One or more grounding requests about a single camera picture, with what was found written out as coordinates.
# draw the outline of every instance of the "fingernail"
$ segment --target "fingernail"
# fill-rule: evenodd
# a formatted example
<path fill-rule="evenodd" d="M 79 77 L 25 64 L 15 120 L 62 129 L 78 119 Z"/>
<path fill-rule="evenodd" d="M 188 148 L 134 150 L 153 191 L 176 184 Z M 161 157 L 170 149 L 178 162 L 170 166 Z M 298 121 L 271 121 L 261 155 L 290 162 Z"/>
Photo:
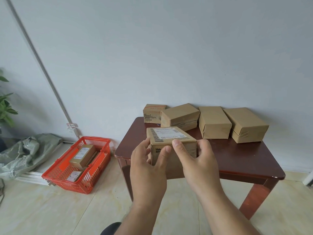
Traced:
<path fill-rule="evenodd" d="M 180 144 L 180 141 L 179 141 L 178 139 L 174 139 L 174 140 L 172 141 L 172 144 L 173 144 L 173 146 L 177 146 L 177 145 Z"/>
<path fill-rule="evenodd" d="M 166 146 L 165 151 L 166 151 L 167 153 L 170 153 L 170 152 L 171 152 L 171 150 L 172 150 L 172 148 L 171 148 L 170 146 Z"/>

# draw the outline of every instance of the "tiled floor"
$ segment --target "tiled floor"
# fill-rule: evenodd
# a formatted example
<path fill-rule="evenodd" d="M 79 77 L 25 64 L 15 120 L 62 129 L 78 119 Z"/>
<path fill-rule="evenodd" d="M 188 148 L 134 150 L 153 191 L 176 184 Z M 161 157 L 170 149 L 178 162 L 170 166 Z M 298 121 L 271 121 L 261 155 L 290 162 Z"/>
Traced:
<path fill-rule="evenodd" d="M 201 205 L 185 179 L 169 180 L 153 234 L 211 234 Z M 239 207 L 252 184 L 222 180 Z M 93 192 L 83 195 L 53 186 L 6 183 L 0 234 L 100 234 L 121 221 L 131 201 L 118 162 L 112 158 Z M 281 181 L 251 219 L 262 234 L 312 234 L 313 190 Z"/>

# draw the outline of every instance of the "dark pants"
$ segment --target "dark pants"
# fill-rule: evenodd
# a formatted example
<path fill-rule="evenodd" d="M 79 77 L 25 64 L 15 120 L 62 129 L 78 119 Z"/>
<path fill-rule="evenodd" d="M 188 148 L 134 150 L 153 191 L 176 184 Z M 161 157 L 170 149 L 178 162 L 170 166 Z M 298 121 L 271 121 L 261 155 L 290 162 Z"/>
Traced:
<path fill-rule="evenodd" d="M 114 235 L 114 233 L 121 224 L 122 224 L 121 222 L 115 222 L 113 224 L 110 224 L 106 229 L 102 231 L 100 235 Z"/>

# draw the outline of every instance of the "potted plant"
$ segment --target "potted plant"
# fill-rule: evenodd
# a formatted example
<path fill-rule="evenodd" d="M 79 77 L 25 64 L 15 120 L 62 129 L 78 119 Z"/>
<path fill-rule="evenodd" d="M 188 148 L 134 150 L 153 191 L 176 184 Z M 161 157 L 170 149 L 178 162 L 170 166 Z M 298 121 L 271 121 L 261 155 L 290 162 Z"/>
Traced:
<path fill-rule="evenodd" d="M 3 72 L 0 69 L 0 81 L 8 82 L 8 80 L 3 76 Z M 0 94 L 0 123 L 7 123 L 10 127 L 13 127 L 13 120 L 10 118 L 10 114 L 17 115 L 18 112 L 12 109 L 10 103 L 6 100 L 8 96 L 13 93 L 6 95 Z"/>

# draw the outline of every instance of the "dark red table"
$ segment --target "dark red table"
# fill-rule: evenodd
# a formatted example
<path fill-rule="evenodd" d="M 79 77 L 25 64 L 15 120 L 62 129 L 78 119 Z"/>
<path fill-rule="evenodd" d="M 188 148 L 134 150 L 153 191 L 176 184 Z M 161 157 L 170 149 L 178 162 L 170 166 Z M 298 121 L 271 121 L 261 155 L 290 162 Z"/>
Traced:
<path fill-rule="evenodd" d="M 143 117 L 137 117 L 115 151 L 120 168 L 133 200 L 130 165 L 131 153 L 146 139 L 146 128 L 159 127 L 157 124 L 144 123 Z M 202 139 L 199 127 L 187 131 L 195 139 Z M 253 183 L 249 194 L 242 203 L 240 211 L 250 219 L 285 173 L 279 166 L 264 142 L 237 144 L 232 138 L 209 139 L 216 157 L 221 179 Z"/>

